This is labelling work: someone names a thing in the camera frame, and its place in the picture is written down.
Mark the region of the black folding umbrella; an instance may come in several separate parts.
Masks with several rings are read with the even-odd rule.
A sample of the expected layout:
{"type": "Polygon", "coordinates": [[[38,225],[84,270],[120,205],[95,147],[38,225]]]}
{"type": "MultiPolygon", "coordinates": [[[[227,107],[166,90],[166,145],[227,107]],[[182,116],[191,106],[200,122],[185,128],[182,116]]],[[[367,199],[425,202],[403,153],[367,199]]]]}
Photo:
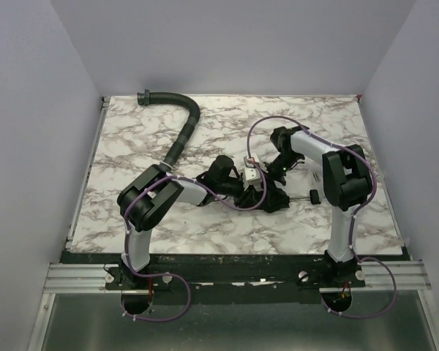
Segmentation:
{"type": "Polygon", "coordinates": [[[266,183],[266,196],[263,201],[261,201],[263,190],[257,190],[254,186],[248,186],[240,197],[234,198],[235,207],[254,207],[268,214],[290,208],[290,202],[293,199],[283,189],[279,188],[274,181],[267,181],[266,183]]]}

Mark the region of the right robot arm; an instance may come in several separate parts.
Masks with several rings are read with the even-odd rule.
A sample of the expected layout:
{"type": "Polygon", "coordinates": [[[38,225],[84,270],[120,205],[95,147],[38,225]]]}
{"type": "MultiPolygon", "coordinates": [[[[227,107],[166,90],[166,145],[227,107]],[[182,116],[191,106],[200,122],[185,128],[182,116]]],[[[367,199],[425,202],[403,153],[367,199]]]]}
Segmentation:
{"type": "Polygon", "coordinates": [[[286,185],[286,173],[306,158],[321,166],[323,192],[332,205],[331,238],[324,252],[321,276],[330,282],[352,274],[357,267],[356,215],[377,187],[362,147],[338,146],[312,135],[305,127],[278,127],[270,140],[279,152],[266,166],[271,180],[286,185]]]}

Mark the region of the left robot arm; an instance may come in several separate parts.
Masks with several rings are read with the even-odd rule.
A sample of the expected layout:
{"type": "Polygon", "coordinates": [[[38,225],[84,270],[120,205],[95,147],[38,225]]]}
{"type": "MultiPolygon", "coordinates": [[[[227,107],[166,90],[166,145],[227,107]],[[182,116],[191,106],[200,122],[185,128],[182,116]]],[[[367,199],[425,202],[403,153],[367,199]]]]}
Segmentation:
{"type": "Polygon", "coordinates": [[[132,281],[136,273],[143,272],[150,261],[152,230],[175,203],[201,207],[243,191],[239,172],[228,156],[218,156],[206,172],[192,180],[181,180],[163,166],[151,165],[116,200],[127,228],[121,268],[132,281]]]}

